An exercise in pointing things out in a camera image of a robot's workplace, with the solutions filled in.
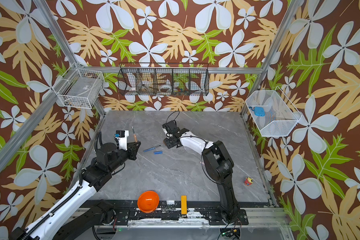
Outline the brown pen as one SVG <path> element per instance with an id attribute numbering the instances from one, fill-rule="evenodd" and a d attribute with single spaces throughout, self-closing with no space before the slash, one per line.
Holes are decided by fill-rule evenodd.
<path id="1" fill-rule="evenodd" d="M 135 140 L 135 142 L 137 143 L 137 142 L 138 142 L 138 139 L 137 139 L 137 135 L 136 135 L 136 132 L 135 132 L 135 129 L 134 129 L 133 126 L 132 126 L 132 132 L 133 132 L 134 140 Z"/>

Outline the blue pen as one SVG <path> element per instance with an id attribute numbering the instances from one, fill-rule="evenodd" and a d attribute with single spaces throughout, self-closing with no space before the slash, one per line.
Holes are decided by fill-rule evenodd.
<path id="1" fill-rule="evenodd" d="M 148 152 L 148 151 L 152 151 L 158 147 L 160 147 L 161 145 L 157 145 L 157 146 L 154 146 L 154 147 L 151 147 L 151 148 L 148 148 L 148 149 L 145 149 L 143 152 Z"/>

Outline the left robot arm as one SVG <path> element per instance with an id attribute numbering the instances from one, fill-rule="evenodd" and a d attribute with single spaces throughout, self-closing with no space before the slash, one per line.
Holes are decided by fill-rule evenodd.
<path id="1" fill-rule="evenodd" d="M 103 143 L 102 133 L 95 140 L 96 157 L 79 171 L 79 180 L 73 188 L 50 210 L 35 222 L 22 229 L 17 227 L 9 234 L 10 240 L 51 240 L 72 214 L 97 193 L 116 174 L 117 168 L 127 160 L 136 160 L 141 142 L 128 142 L 129 131 L 117 130 L 114 143 Z"/>

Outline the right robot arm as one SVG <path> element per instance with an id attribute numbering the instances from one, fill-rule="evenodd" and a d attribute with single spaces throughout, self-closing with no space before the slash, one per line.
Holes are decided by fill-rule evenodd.
<path id="1" fill-rule="evenodd" d="M 232 223 L 237 218 L 240 207 L 232 181 L 234 162 L 224 143 L 207 141 L 188 129 L 180 129 L 175 120 L 163 124 L 162 127 L 166 134 L 164 143 L 168 149 L 183 146 L 201 155 L 204 172 L 218 187 L 222 219 L 227 224 Z"/>

